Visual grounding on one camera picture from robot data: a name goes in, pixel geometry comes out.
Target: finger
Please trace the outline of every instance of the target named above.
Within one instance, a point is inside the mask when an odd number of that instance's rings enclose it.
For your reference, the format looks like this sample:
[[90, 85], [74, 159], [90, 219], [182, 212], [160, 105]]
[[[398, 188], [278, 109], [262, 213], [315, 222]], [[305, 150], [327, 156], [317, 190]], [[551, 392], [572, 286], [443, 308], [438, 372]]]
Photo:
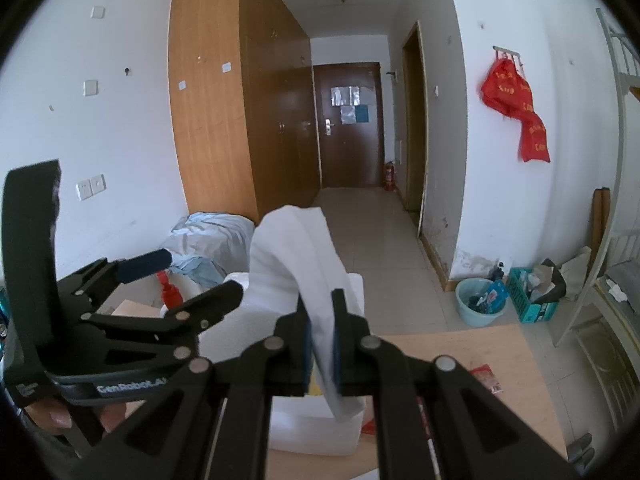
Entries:
[[53, 398], [42, 399], [25, 408], [31, 420], [41, 429], [60, 434], [60, 429], [71, 428], [73, 420], [62, 402]]
[[124, 420], [126, 404], [108, 404], [102, 409], [100, 414], [100, 423], [107, 433], [115, 430], [115, 428]]

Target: wall stain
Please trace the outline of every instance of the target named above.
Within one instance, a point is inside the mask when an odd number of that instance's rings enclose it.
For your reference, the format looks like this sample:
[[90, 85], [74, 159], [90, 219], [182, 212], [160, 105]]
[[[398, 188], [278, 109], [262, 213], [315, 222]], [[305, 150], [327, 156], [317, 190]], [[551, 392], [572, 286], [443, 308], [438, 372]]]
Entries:
[[485, 276], [495, 267], [496, 262], [487, 260], [483, 256], [473, 256], [467, 251], [456, 249], [453, 259], [454, 265], [466, 270], [469, 276]]

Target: power outlet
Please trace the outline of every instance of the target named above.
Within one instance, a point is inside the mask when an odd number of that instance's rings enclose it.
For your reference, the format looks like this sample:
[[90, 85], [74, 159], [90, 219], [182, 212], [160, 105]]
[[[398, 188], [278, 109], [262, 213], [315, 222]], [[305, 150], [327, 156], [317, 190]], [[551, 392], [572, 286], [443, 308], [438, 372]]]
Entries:
[[94, 193], [91, 191], [91, 182], [89, 180], [81, 180], [76, 184], [76, 191], [80, 200], [90, 198]]
[[94, 195], [103, 192], [106, 189], [103, 174], [92, 176], [89, 181], [91, 182], [91, 192]]

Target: desk surface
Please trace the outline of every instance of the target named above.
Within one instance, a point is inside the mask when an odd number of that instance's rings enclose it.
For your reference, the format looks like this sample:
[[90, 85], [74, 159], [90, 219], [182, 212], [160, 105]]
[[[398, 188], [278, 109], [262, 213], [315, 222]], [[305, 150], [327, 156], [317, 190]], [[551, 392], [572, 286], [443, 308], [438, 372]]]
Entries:
[[[553, 402], [518, 325], [383, 338], [405, 354], [424, 360], [448, 354], [469, 370], [488, 364], [504, 390], [497, 397], [558, 453], [566, 456]], [[363, 436], [356, 453], [351, 456], [315, 456], [270, 450], [266, 477], [268, 480], [348, 480], [376, 467], [375, 438]]]

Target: white towel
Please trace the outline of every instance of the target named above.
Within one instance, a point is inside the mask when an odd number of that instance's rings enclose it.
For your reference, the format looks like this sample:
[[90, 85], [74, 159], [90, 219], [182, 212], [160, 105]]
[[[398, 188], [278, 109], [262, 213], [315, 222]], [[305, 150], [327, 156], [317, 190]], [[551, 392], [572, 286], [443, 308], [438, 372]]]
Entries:
[[364, 409], [364, 402], [341, 397], [333, 380], [334, 309], [331, 292], [342, 288], [347, 311], [362, 315], [350, 280], [335, 252], [319, 208], [285, 206], [266, 215], [250, 249], [249, 287], [239, 308], [200, 335], [200, 354], [214, 362], [240, 355], [273, 333], [280, 316], [295, 312], [302, 296], [312, 326], [319, 386], [337, 420]]

